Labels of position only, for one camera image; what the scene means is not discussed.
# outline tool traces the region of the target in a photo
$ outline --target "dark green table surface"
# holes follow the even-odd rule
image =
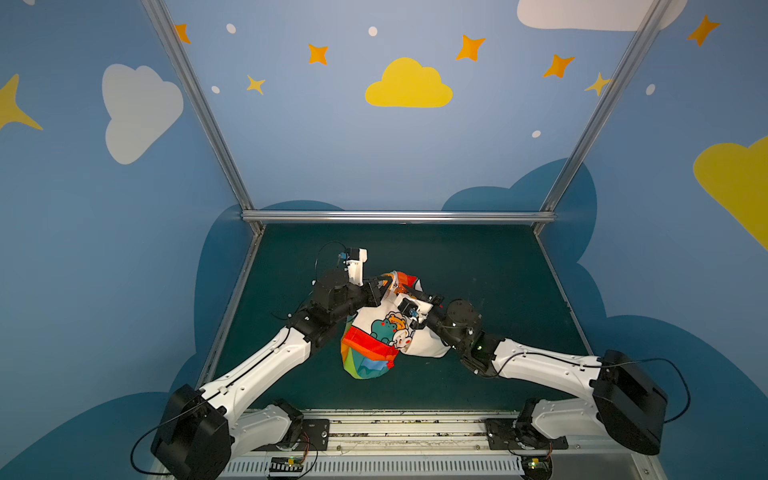
[[[482,314],[487,332],[530,346],[586,354],[538,243],[526,226],[273,224],[250,272],[216,368],[220,376],[271,340],[311,290],[317,251],[339,240],[368,249],[364,274],[392,270],[418,276],[424,291],[446,301],[463,298]],[[319,257],[320,274],[336,264],[341,247]],[[455,352],[441,359],[398,355],[377,379],[344,371],[341,334],[269,388],[254,404],[284,398],[300,409],[520,409],[535,396],[568,395],[516,379],[482,379]]]

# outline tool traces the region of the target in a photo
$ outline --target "painted cloud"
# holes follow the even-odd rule
[[[518,18],[532,28],[635,31],[653,0],[520,0]],[[661,27],[674,22],[687,0],[672,0]]]
[[[101,79],[104,105],[112,120],[107,126],[107,149],[120,164],[135,162],[181,116],[181,90],[141,66],[107,67]]]

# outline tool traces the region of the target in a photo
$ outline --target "black cable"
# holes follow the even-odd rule
[[[346,252],[346,245],[341,243],[341,242],[339,242],[338,240],[331,240],[330,242],[326,242],[325,244],[323,244],[323,246],[320,247],[320,250],[317,250],[317,256],[315,257],[315,281],[312,282],[313,285],[315,283],[317,283],[317,260],[320,259],[320,253],[323,251],[323,248],[329,246],[331,243],[338,243],[339,245],[341,245],[344,248],[344,251]]]
[[[218,394],[219,394],[219,392],[216,392],[216,393],[214,393],[214,394],[213,394],[213,396],[211,396],[211,397],[210,397],[210,399],[212,399],[213,397],[215,397],[215,396],[216,396],[216,395],[218,395]],[[144,438],[145,438],[147,435],[149,435],[150,433],[154,432],[155,430],[159,429],[160,427],[162,427],[162,426],[164,426],[164,425],[167,425],[167,424],[169,424],[169,423],[173,422],[174,420],[177,420],[177,419],[181,418],[181,417],[182,417],[182,416],[184,416],[184,415],[188,415],[188,414],[190,414],[190,413],[194,412],[195,410],[199,409],[201,406],[205,405],[205,404],[208,402],[208,400],[206,400],[206,401],[204,401],[204,402],[202,402],[202,403],[198,403],[197,405],[195,405],[195,406],[194,406],[194,407],[192,407],[191,409],[189,409],[189,410],[186,410],[186,411],[184,411],[184,412],[182,412],[182,413],[180,413],[180,414],[176,415],[176,416],[175,416],[175,417],[173,417],[172,419],[168,419],[168,420],[166,420],[165,422],[162,422],[160,425],[157,425],[157,426],[153,427],[153,428],[152,428],[152,429],[151,429],[149,432],[147,432],[147,433],[143,434],[141,437],[139,437],[139,439],[136,441],[136,443],[134,443],[134,447],[131,449],[131,466],[134,468],[134,470],[135,470],[135,471],[137,471],[137,472],[139,472],[139,473],[143,473],[143,474],[145,474],[145,475],[158,475],[158,476],[164,476],[164,477],[167,477],[167,476],[169,476],[169,475],[170,475],[170,473],[160,473],[160,472],[147,472],[146,470],[142,470],[141,468],[138,468],[138,467],[136,466],[136,462],[134,462],[134,453],[136,452],[136,447],[138,447],[138,446],[139,446],[139,443],[140,443],[142,440],[144,440]]]
[[[309,468],[306,470],[306,472],[304,472],[303,474],[299,475],[299,476],[298,476],[298,477],[296,477],[294,480],[299,480],[299,478],[302,478],[304,475],[306,475],[306,474],[310,473],[310,472],[312,471],[312,469],[313,469],[313,468],[315,468],[315,465],[317,464],[317,456],[320,454],[320,451],[317,449],[317,447],[315,446],[315,444],[314,444],[314,443],[312,443],[312,442],[310,441],[309,437],[307,437],[307,439],[306,439],[306,443],[309,443],[309,444],[312,446],[312,448],[314,448],[314,449],[315,449],[315,461],[314,461],[314,462],[312,462],[312,466],[310,466],[310,467],[309,467]]]
[[[309,468],[306,470],[306,472],[304,472],[303,474],[299,475],[298,477],[295,477],[295,478],[294,478],[294,477],[291,477],[291,478],[290,478],[290,480],[299,480],[299,478],[302,478],[304,475],[306,475],[306,474],[310,473],[310,472],[312,471],[312,469],[313,469],[313,468],[315,468],[315,465],[317,464],[317,457],[318,457],[318,455],[319,455],[319,450],[317,449],[317,447],[315,446],[315,444],[314,444],[314,443],[312,443],[312,442],[310,441],[310,438],[309,438],[309,437],[307,437],[307,438],[306,438],[306,440],[297,440],[297,441],[296,441],[296,445],[298,445],[298,444],[300,444],[300,443],[306,443],[307,445],[311,445],[311,446],[312,446],[312,448],[314,448],[314,449],[315,449],[315,461],[314,461],[314,462],[312,462],[312,465],[311,465],[311,466],[310,466],[310,467],[309,467]],[[268,479],[272,479],[272,478],[273,478],[273,477],[272,477],[272,476],[270,476],[270,475],[267,475],[266,477],[267,477]]]
[[[557,357],[557,356],[548,355],[548,354],[546,354],[546,353],[539,353],[539,352],[520,352],[520,353],[516,353],[516,354],[514,354],[513,356],[510,356],[508,359],[506,359],[506,360],[504,361],[504,363],[502,363],[502,367],[501,367],[501,368],[500,368],[500,369],[499,369],[499,370],[496,372],[496,374],[494,374],[494,375],[491,375],[491,376],[489,376],[488,378],[495,378],[495,377],[501,376],[501,374],[502,374],[502,370],[504,369],[504,367],[506,367],[506,366],[507,366],[507,363],[509,363],[509,361],[510,361],[510,360],[512,360],[512,359],[514,359],[516,356],[520,356],[520,355],[523,355],[523,356],[525,356],[525,355],[539,355],[539,356],[545,356],[545,357],[547,357],[547,358],[549,358],[549,359],[560,360],[560,361],[561,361],[561,362],[563,362],[563,363],[568,363],[568,364],[570,364],[570,365],[573,365],[573,366],[578,366],[578,367],[581,367],[581,368],[585,368],[585,369],[602,369],[602,368],[611,368],[611,367],[613,367],[613,366],[624,366],[624,365],[631,365],[631,364],[633,364],[633,363],[655,362],[655,361],[658,361],[658,360],[660,360],[660,361],[662,361],[662,362],[667,362],[667,363],[669,363],[670,365],[672,365],[672,368],[674,368],[674,369],[675,369],[675,372],[677,372],[677,375],[680,377],[680,381],[683,383],[683,387],[685,387],[685,395],[686,395],[686,397],[687,397],[687,401],[685,402],[685,406],[683,407],[683,410],[682,410],[680,413],[678,413],[677,415],[675,415],[675,416],[674,416],[674,417],[672,417],[671,419],[668,419],[668,420],[664,420],[664,423],[673,422],[674,420],[677,420],[677,419],[679,419],[679,418],[680,418],[681,416],[683,416],[683,414],[684,414],[685,412],[687,412],[687,411],[688,411],[688,409],[690,408],[690,389],[688,388],[688,382],[686,382],[686,381],[685,381],[685,377],[683,377],[683,373],[680,371],[680,369],[678,369],[678,368],[677,368],[677,365],[675,365],[675,364],[674,364],[674,362],[672,362],[672,360],[669,360],[669,359],[665,359],[665,358],[663,358],[663,357],[660,357],[660,356],[655,356],[654,358],[650,358],[650,359],[631,360],[630,362],[622,362],[622,363],[608,363],[607,365],[581,365],[580,363],[576,363],[576,362],[570,362],[570,361],[568,361],[568,360],[566,360],[566,359],[561,359],[561,358],[559,358],[559,357]]]

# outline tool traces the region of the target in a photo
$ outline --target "dark blue cloud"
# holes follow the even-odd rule
[[[576,173],[558,205],[558,220],[544,228],[541,241],[557,270],[579,323],[597,355],[616,349],[635,359],[666,357],[688,381],[690,410],[664,427],[660,460],[670,480],[736,480],[744,472],[712,468],[717,458],[765,458],[768,448],[768,398],[730,360],[692,333],[647,316],[606,317],[598,286],[577,262],[592,236],[597,195],[586,165]],[[643,364],[670,397],[667,417],[685,403],[685,391],[672,368],[662,362]],[[716,451],[702,439],[719,442]],[[765,460],[754,465],[765,468]]]
[[[197,382],[253,238],[240,213],[239,205],[227,208],[208,231],[195,282],[196,352],[181,367],[170,391],[123,396],[81,413],[13,458],[0,469],[0,480],[146,478],[134,472],[128,454],[134,442],[160,421],[170,392],[184,383]],[[53,392],[50,401],[70,394]],[[154,461],[149,452],[152,438],[149,435],[136,453],[137,464],[145,470]]]
[[[344,210],[336,205],[314,200],[290,200],[264,207],[261,210]]]
[[[471,187],[453,194],[443,211],[538,211],[565,159],[528,172],[510,188]]]

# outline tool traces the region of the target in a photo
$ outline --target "metal bar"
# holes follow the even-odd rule
[[[554,212],[385,212],[347,210],[247,210],[243,220],[279,222],[482,222],[482,223],[549,223]]]
[[[165,2],[163,0],[141,0],[141,2],[144,4],[144,8],[147,9],[152,25],[154,25],[154,29],[157,31],[157,35],[160,37],[165,51],[168,53],[170,62],[173,64],[179,80],[184,86],[184,90],[187,91],[190,103],[197,113],[200,123],[203,125],[203,130],[208,137],[210,146],[214,149],[214,153],[219,159],[219,163],[232,186],[232,191],[235,193],[237,201],[240,202],[243,210],[252,210],[253,204],[248,196],[243,178],[237,170],[232,153],[227,146],[227,142],[224,141],[210,105],[205,99],[200,82],[197,80],[190,59],[187,57],[184,46],[181,44],[181,40],[176,33],[174,21],[170,17]]]
[[[216,373],[216,366],[219,363],[221,357],[221,350],[224,348],[224,343],[227,341],[227,334],[230,332],[232,326],[232,320],[237,312],[237,307],[240,305],[240,298],[243,296],[243,290],[245,290],[245,284],[248,281],[250,275],[250,269],[253,266],[253,261],[256,259],[256,252],[259,250],[261,244],[262,234],[254,234],[253,242],[246,254],[245,262],[243,262],[243,269],[240,271],[240,276],[237,277],[237,283],[230,297],[230,302],[227,304],[227,310],[224,312],[224,318],[221,320],[219,330],[216,332],[216,338],[214,344],[211,346],[203,366],[203,371],[200,372],[200,378],[197,380],[197,388],[210,382],[214,379]]]
[[[611,112],[616,107],[619,98],[621,98],[622,92],[624,92],[637,67],[643,61],[651,44],[654,43],[654,39],[659,32],[661,18],[664,16],[670,3],[671,0],[655,0],[651,4],[648,12],[645,14],[645,18],[640,23],[640,27],[630,41],[624,56],[619,61],[619,65],[611,77],[611,83],[608,84],[608,90],[605,92],[605,95],[601,96],[597,107],[587,121],[587,126],[581,132],[574,150],[565,161],[565,165],[563,165],[558,178],[554,181],[544,203],[541,205],[541,211],[553,212],[554,208],[558,205],[565,190],[573,180],[574,175],[576,175],[578,168],[587,157],[587,153],[592,148],[594,141],[597,140],[600,130],[602,130],[608,117],[611,116]],[[544,224],[539,222],[534,226],[534,232],[540,233],[543,228]]]
[[[592,352],[592,347],[589,346],[589,342],[587,341],[587,336],[584,335],[584,330],[581,329],[581,324],[578,322],[578,319],[576,318],[576,313],[574,312],[573,308],[571,308],[571,302],[568,301],[568,297],[565,295],[565,290],[563,290],[563,285],[562,283],[560,283],[560,279],[558,278],[558,273],[554,271],[554,266],[552,266],[552,262],[549,260],[549,255],[547,255],[547,250],[544,248],[544,244],[541,243],[541,238],[539,238],[537,234],[535,234],[534,236],[536,237],[536,241],[538,242],[538,247],[541,248],[541,253],[544,254],[544,259],[547,260],[549,271],[552,272],[552,278],[554,278],[554,282],[558,285],[558,290],[560,290],[560,295],[563,297],[563,301],[565,301],[565,305],[568,308],[568,312],[571,313],[571,318],[574,320],[574,325],[576,325],[576,330],[578,331],[578,334],[581,337],[581,341],[584,343],[584,347],[587,349],[587,353],[589,355],[594,355],[594,352]]]

